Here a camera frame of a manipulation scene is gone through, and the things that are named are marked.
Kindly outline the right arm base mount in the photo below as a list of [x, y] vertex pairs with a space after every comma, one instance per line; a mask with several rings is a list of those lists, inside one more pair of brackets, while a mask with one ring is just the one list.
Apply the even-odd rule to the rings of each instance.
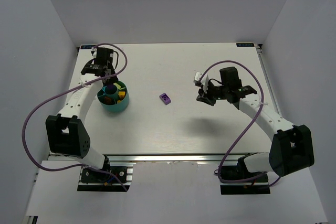
[[251, 173], [244, 164], [249, 155], [240, 157], [236, 165], [223, 165], [220, 169], [221, 180], [228, 183], [220, 184], [221, 195], [268, 195], [270, 194], [267, 174]]

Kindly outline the purple hollow lego brick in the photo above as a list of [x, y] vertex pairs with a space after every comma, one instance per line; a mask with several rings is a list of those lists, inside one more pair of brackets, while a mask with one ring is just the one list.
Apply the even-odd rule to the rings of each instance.
[[161, 101], [165, 104], [168, 105], [171, 103], [171, 99], [169, 98], [169, 96], [166, 93], [162, 93], [159, 95], [159, 98], [161, 99]]

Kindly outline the purple curved lego brick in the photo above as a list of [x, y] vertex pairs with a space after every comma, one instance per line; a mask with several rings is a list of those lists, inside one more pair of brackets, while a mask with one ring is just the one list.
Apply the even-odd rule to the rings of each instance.
[[107, 90], [115, 90], [117, 87], [115, 86], [115, 85], [108, 85], [108, 86], [106, 86], [106, 89]]

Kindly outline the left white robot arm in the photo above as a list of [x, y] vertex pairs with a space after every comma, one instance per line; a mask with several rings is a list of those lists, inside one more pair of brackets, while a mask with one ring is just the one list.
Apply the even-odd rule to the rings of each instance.
[[55, 116], [46, 119], [49, 148], [52, 153], [68, 156], [97, 170], [107, 171], [107, 158], [91, 146], [90, 136], [84, 121], [97, 93], [105, 83], [115, 77], [102, 80], [114, 74], [112, 66], [114, 50], [98, 47], [92, 50], [93, 58], [81, 71], [79, 89], [72, 92], [66, 105]]

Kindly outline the pale yellow-green lego brick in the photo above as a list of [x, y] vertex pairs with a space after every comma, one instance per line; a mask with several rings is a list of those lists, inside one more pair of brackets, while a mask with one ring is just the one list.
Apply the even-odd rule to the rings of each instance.
[[116, 85], [117, 85], [117, 88], [118, 88], [119, 90], [122, 90], [122, 89], [125, 89], [125, 88], [126, 88], [126, 86], [125, 86], [124, 84], [122, 84], [122, 83], [116, 83]]

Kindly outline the orange studded lego brick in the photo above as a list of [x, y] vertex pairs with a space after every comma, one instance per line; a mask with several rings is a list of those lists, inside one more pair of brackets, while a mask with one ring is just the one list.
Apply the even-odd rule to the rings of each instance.
[[110, 97], [104, 97], [104, 103], [107, 105], [111, 105], [112, 104], [112, 99]]

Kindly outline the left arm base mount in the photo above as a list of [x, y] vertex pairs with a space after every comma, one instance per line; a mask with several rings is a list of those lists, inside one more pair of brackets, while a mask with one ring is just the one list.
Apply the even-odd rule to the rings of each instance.
[[104, 162], [103, 171], [93, 171], [82, 168], [77, 185], [77, 191], [81, 192], [122, 192], [125, 193], [131, 185], [133, 165], [128, 163]]

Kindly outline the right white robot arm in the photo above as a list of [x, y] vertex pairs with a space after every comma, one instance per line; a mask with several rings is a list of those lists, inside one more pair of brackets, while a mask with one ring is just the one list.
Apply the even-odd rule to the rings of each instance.
[[239, 158], [237, 172], [243, 179], [265, 172], [284, 177], [314, 164], [312, 136], [307, 126], [294, 125], [263, 103], [254, 88], [242, 84], [235, 67], [221, 69], [220, 76], [221, 81], [215, 86], [208, 75], [195, 74], [197, 101], [214, 106], [216, 101], [226, 100], [254, 120], [271, 140], [269, 152]]

